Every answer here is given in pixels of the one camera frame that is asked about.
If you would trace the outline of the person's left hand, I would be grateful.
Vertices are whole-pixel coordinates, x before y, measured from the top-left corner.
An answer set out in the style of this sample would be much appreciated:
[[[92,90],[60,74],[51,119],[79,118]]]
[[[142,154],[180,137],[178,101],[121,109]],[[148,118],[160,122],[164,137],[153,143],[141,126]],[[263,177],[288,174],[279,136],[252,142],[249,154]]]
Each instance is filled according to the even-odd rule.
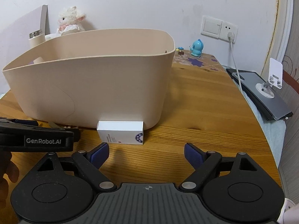
[[[8,179],[12,183],[16,183],[19,178],[19,169],[16,164],[12,161],[11,152],[2,152],[0,157],[0,174],[1,174],[1,209],[6,207],[6,199],[9,193],[9,184],[8,181],[4,178],[4,175],[8,177]]]

